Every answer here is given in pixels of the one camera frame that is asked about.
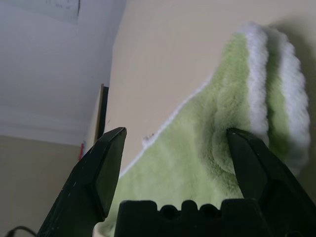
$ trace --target towel fold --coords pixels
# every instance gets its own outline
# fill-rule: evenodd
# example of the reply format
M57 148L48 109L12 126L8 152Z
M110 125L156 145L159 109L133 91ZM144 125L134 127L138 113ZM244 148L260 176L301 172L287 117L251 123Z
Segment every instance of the towel fold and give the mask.
M158 208L192 199L200 207L242 198L226 129L261 138L294 175L308 161L309 115L305 79L285 34L254 23L232 35L219 67L149 139L122 172L104 223L114 236L123 200L153 200Z

